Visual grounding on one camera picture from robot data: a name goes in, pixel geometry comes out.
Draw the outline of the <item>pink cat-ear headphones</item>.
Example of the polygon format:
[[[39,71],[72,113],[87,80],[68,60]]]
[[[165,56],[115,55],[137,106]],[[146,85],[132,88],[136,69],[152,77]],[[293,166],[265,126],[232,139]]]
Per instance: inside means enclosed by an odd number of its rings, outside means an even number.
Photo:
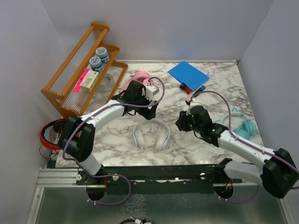
[[[153,81],[149,79],[151,78],[151,75],[145,71],[138,71],[134,75],[130,76],[130,79],[124,84],[122,90],[126,90],[130,84],[131,81],[137,81],[142,83],[144,86],[148,85],[154,85]]]

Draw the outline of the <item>white headphones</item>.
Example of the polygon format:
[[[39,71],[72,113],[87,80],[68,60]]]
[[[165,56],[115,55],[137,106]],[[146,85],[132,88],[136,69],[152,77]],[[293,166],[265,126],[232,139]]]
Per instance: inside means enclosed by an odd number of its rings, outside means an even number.
[[[139,147],[143,152],[147,148],[140,128],[141,128],[141,126],[148,125],[148,124],[159,124],[164,129],[166,129],[167,133],[161,134],[161,136],[159,137],[159,139],[156,143],[156,150],[161,151],[161,150],[166,149],[168,147],[169,140],[171,137],[171,131],[170,131],[169,126],[165,122],[163,122],[161,119],[144,120],[133,127],[133,138],[134,138],[136,146]]]

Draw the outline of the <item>teal cat-ear headphones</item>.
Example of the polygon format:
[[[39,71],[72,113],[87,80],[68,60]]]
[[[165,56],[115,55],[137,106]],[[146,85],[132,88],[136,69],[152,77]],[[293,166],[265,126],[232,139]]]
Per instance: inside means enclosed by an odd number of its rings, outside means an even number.
[[[257,124],[252,118],[234,107],[231,110],[231,129],[235,134],[249,140],[257,133]]]

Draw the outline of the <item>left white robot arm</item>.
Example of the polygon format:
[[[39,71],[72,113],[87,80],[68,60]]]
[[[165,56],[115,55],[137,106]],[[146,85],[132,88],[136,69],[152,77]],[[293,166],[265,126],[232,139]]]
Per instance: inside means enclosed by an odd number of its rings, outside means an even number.
[[[155,117],[158,101],[152,100],[159,88],[131,81],[126,90],[113,96],[101,108],[84,116],[71,115],[58,140],[64,160],[77,162],[87,173],[87,179],[98,184],[103,180],[102,164],[93,155],[95,134],[111,121],[130,111],[149,120]]]

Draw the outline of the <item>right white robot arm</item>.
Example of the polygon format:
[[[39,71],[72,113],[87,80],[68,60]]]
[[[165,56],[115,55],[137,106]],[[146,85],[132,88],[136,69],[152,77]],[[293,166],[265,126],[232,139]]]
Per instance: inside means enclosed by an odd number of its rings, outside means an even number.
[[[181,111],[175,124],[180,131],[199,133],[206,143],[227,149],[248,161],[224,159],[214,172],[219,182],[243,179],[261,184],[276,198],[284,198],[299,179],[299,171],[287,150],[273,150],[234,135],[228,127],[214,123],[201,105]]]

